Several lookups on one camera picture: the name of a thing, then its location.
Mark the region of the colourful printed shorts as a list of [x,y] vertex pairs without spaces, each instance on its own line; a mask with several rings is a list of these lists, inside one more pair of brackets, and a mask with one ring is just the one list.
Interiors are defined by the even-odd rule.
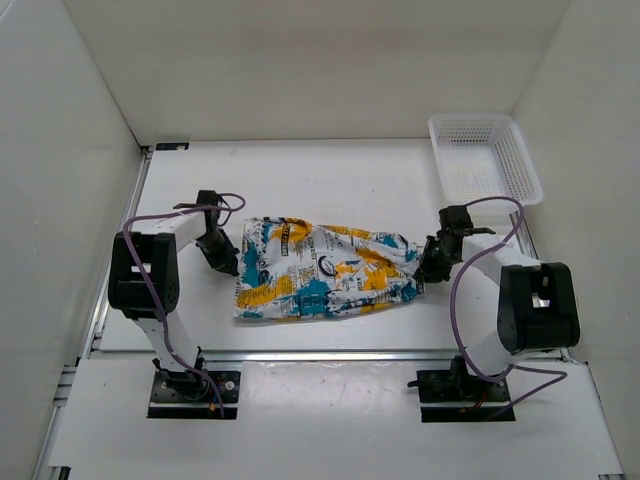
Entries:
[[393,232],[289,217],[245,221],[234,315],[251,321],[336,319],[409,303],[423,249]]

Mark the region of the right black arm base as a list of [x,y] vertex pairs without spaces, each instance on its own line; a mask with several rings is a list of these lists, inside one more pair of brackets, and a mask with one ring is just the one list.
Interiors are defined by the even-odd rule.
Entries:
[[407,383],[416,390],[422,423],[514,422],[510,391],[505,381],[486,382],[468,373],[419,370]]

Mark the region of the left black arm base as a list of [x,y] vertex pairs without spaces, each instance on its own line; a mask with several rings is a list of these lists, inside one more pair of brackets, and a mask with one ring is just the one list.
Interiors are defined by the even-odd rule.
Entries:
[[147,417],[151,419],[236,420],[239,410],[241,371],[209,370],[210,384],[191,372],[156,369],[149,395]]

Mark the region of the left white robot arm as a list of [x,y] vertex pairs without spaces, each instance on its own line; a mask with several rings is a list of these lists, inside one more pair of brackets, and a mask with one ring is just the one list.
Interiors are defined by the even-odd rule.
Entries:
[[231,216],[245,204],[239,194],[201,190],[195,202],[180,203],[168,213],[128,219],[113,239],[109,304],[145,333],[157,370],[188,400],[205,396],[214,381],[178,314],[178,254],[193,244],[211,269],[237,276],[239,250],[220,216]]

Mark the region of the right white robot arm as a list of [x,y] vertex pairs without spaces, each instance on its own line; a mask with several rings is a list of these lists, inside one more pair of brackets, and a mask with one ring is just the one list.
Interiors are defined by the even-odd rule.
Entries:
[[[451,281],[449,314],[459,356],[466,365],[449,375],[460,399],[477,396],[486,382],[497,383],[522,356],[574,347],[580,324],[569,267],[543,263],[508,245],[489,228],[476,227],[466,205],[439,211],[440,230],[427,238],[414,278],[427,284]],[[462,276],[475,268],[499,288],[496,328],[467,347],[457,321]]]

